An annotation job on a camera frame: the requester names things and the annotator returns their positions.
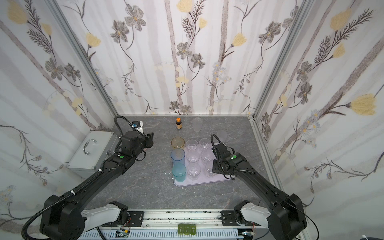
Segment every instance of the bottle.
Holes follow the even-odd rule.
[[[182,124],[181,124],[181,119],[180,118],[176,118],[176,128],[177,129],[181,129],[182,128]]]

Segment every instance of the gray marble tabletop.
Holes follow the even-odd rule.
[[[228,209],[243,200],[258,204],[260,199],[239,179],[177,187],[172,180],[171,140],[209,138],[212,133],[225,130],[225,143],[249,160],[255,170],[268,179],[265,166],[247,117],[202,117],[200,132],[193,131],[193,117],[180,116],[182,129],[176,129],[175,117],[127,117],[143,121],[144,132],[154,132],[154,145],[146,150],[146,158],[136,162],[122,176],[113,180],[88,205],[87,209],[118,201],[128,209]],[[118,119],[123,133],[129,125]],[[116,126],[113,131],[119,135]]]

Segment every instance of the wallpaper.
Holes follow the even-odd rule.
[[[257,116],[320,239],[384,236],[383,22],[382,1],[315,1]]]
[[[301,1],[58,0],[120,114],[253,114]]]
[[[113,117],[43,1],[1,1],[0,42],[0,238],[21,239],[49,196],[82,181],[66,165]]]

